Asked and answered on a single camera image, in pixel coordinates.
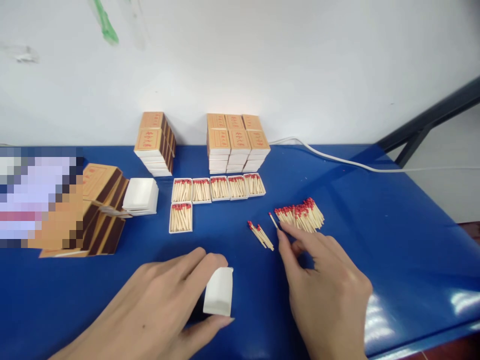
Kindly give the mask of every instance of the table surface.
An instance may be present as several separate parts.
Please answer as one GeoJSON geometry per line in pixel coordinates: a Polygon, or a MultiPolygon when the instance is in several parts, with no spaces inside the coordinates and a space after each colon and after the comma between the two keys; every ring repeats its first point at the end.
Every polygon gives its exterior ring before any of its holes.
{"type": "MultiPolygon", "coordinates": [[[[378,168],[395,165],[377,146],[316,149],[378,168]]],[[[178,146],[175,177],[208,177],[205,146],[178,146]]],[[[85,147],[89,162],[125,177],[151,177],[131,146],[85,147]]],[[[0,358],[45,359],[77,337],[144,263],[198,246],[224,254],[233,272],[232,316],[195,359],[305,359],[277,250],[247,227],[312,197],[335,237],[373,284],[365,350],[395,359],[480,330],[480,247],[402,173],[372,173],[299,146],[272,146],[259,171],[266,195],[194,205],[193,232],[169,234],[172,177],[157,177],[156,215],[126,221],[113,256],[38,259],[37,249],[0,249],[0,358]]]]}

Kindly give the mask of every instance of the bundle of matches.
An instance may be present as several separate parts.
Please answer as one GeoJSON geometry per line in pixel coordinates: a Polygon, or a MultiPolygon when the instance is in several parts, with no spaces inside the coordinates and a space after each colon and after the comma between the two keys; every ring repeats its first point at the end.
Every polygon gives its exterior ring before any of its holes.
{"type": "Polygon", "coordinates": [[[192,200],[194,202],[210,202],[210,181],[208,179],[194,179],[192,200]]]}
{"type": "Polygon", "coordinates": [[[258,175],[257,173],[252,173],[252,174],[245,174],[244,177],[248,185],[248,193],[251,196],[265,195],[266,190],[264,187],[264,183],[260,178],[260,175],[258,175]]]}
{"type": "Polygon", "coordinates": [[[275,209],[276,216],[287,224],[308,233],[316,233],[324,224],[325,218],[315,201],[309,197],[300,205],[285,206],[275,209]]]}
{"type": "Polygon", "coordinates": [[[211,197],[212,199],[230,198],[229,186],[226,177],[212,177],[211,182],[211,197]]]}
{"type": "Polygon", "coordinates": [[[272,245],[272,242],[270,241],[267,234],[265,234],[265,231],[262,229],[260,224],[258,224],[257,227],[255,228],[251,221],[247,221],[247,223],[250,230],[255,234],[258,241],[260,241],[260,244],[262,244],[265,249],[269,248],[270,250],[273,251],[274,246],[272,245]]]}
{"type": "Polygon", "coordinates": [[[170,211],[170,233],[192,231],[192,204],[172,204],[170,211]]]}
{"type": "Polygon", "coordinates": [[[190,201],[192,197],[192,180],[178,179],[173,182],[171,201],[174,203],[190,201]]]}
{"type": "Polygon", "coordinates": [[[229,176],[228,181],[230,184],[231,199],[248,197],[247,189],[245,188],[245,179],[243,176],[229,176]]]}

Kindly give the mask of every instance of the fingernail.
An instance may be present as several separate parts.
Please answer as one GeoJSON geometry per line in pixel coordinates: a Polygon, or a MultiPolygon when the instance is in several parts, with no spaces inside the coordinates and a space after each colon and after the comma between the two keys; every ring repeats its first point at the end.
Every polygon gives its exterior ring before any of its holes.
{"type": "Polygon", "coordinates": [[[235,320],[234,317],[222,316],[222,318],[218,320],[218,325],[220,326],[220,329],[221,329],[230,325],[234,320],[235,320]]]}

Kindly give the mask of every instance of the open matchbox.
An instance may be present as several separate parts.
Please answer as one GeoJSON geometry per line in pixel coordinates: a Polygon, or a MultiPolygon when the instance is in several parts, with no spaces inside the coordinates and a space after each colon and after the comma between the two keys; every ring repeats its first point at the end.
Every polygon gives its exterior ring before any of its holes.
{"type": "Polygon", "coordinates": [[[183,201],[183,202],[176,202],[173,204],[170,204],[170,217],[168,220],[168,233],[169,234],[180,234],[180,233],[191,233],[194,231],[194,207],[191,207],[191,218],[190,218],[190,223],[191,223],[191,229],[190,230],[185,230],[185,231],[171,231],[172,228],[172,211],[173,211],[173,206],[174,205],[180,205],[180,204],[190,204],[192,205],[191,201],[183,201]]]}
{"type": "Polygon", "coordinates": [[[211,204],[212,203],[212,190],[211,190],[212,184],[210,184],[210,178],[209,177],[195,177],[191,179],[191,194],[190,194],[190,199],[192,204],[211,204]],[[208,191],[210,192],[210,200],[204,200],[204,201],[194,201],[194,181],[195,180],[208,180],[208,191]]]}
{"type": "Polygon", "coordinates": [[[225,175],[222,176],[210,176],[210,194],[211,194],[211,200],[214,201],[223,201],[223,200],[230,200],[230,186],[228,184],[229,180],[225,175]],[[214,197],[214,191],[212,189],[212,179],[225,179],[227,182],[227,190],[228,190],[228,196],[227,197],[214,197]]]}
{"type": "Polygon", "coordinates": [[[230,192],[230,201],[234,200],[246,200],[249,198],[249,187],[247,186],[247,182],[245,181],[245,178],[243,175],[233,175],[233,176],[227,176],[226,177],[227,182],[228,182],[228,191],[230,192]],[[233,197],[232,196],[232,188],[230,187],[230,179],[236,179],[236,178],[242,178],[243,179],[243,184],[245,186],[245,193],[246,196],[240,196],[240,197],[233,197]]]}
{"type": "Polygon", "coordinates": [[[193,193],[193,179],[191,177],[175,177],[173,179],[173,185],[171,186],[171,203],[172,204],[181,204],[181,203],[189,203],[192,201],[192,193],[193,193]],[[192,186],[190,187],[190,198],[185,200],[185,201],[174,201],[174,186],[175,186],[175,181],[177,180],[190,180],[190,184],[192,186]]]}
{"type": "Polygon", "coordinates": [[[258,197],[258,196],[264,196],[267,193],[266,189],[265,189],[265,192],[261,192],[261,193],[251,193],[250,192],[249,183],[248,183],[248,179],[247,179],[248,175],[258,175],[258,177],[260,178],[261,184],[265,188],[265,184],[262,180],[262,177],[260,176],[260,174],[258,172],[249,172],[249,173],[243,174],[243,177],[245,178],[245,186],[246,186],[246,189],[248,191],[248,197],[249,198],[254,198],[254,197],[258,197]]]}

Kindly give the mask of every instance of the left hand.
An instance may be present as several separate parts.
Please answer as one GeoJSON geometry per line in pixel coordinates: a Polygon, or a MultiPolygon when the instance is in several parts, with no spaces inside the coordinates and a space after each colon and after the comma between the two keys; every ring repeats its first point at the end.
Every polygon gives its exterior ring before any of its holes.
{"type": "Polygon", "coordinates": [[[189,359],[233,319],[213,315],[184,329],[223,255],[198,247],[140,266],[93,324],[50,359],[189,359]]]}

